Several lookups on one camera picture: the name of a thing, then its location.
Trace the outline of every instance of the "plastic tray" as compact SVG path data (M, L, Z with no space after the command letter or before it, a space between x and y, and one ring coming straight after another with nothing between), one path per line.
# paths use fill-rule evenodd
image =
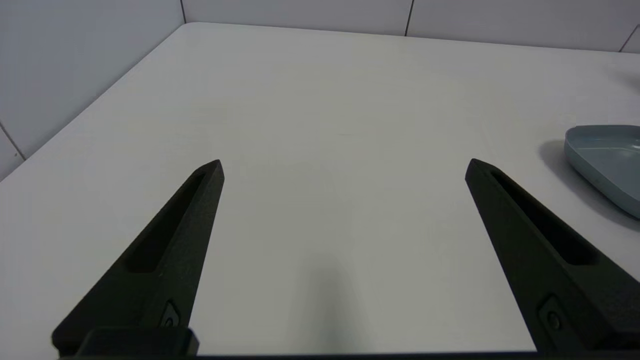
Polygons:
M593 186L640 218L639 126L576 126L564 136L564 153Z

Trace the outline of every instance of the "white table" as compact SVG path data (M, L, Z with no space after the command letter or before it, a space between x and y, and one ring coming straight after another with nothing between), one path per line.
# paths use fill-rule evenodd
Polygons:
M467 164L640 279L640 223L561 150L576 124L640 123L639 79L636 54L187 24L0 183L0 357L54 357L54 327L218 158L201 354L532 350Z

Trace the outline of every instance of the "screw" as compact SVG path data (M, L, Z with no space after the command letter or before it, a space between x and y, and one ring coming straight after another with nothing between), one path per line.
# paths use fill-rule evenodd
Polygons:
M562 328L562 323L560 322L560 316L558 316L558 314L556 314L553 311L550 311L549 314L547 314L547 322L549 323L549 326L551 326L551 329L553 330L560 330Z

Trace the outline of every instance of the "tile grout line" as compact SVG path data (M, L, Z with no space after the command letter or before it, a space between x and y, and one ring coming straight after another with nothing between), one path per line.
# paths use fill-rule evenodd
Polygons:
M624 44L622 44L622 47L620 48L620 50L618 50L619 53L622 53L622 50L625 49L625 46L627 46L627 43L629 42L629 40L631 40L632 36L634 36L634 34L636 33L636 31L638 30L638 28L640 28L640 24L636 25L636 27L634 28L633 31L631 31L631 35L629 35L629 37L627 38L627 41L625 41Z
M404 35L406 36L407 32L409 32L409 23L411 22L411 13L413 12L413 3L415 0L411 0L411 8L409 8L409 17L406 20L406 28L404 28Z
M18 147L18 145L16 145L16 143L13 141L13 138L11 138L7 130L4 128L4 125L2 124L2 122L0 122L0 130L2 130L6 138L9 139L9 142L11 143L11 145L13 145L13 148L15 148L18 154L20 154L20 157L22 158L22 160L23 161L27 160L27 158L24 157L24 154L22 153L22 151L20 151L20 148Z
M187 23L187 16L184 14L184 3L182 2L182 0L180 0L180 8L182 9L182 21L184 21L184 23Z

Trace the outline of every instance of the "white tile wall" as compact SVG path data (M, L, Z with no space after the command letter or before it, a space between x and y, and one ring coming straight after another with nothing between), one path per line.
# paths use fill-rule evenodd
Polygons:
M415 0L408 36L619 51L639 0Z
M187 22L404 35L411 0L183 0Z
M0 1L0 120L32 155L184 22L180 0Z

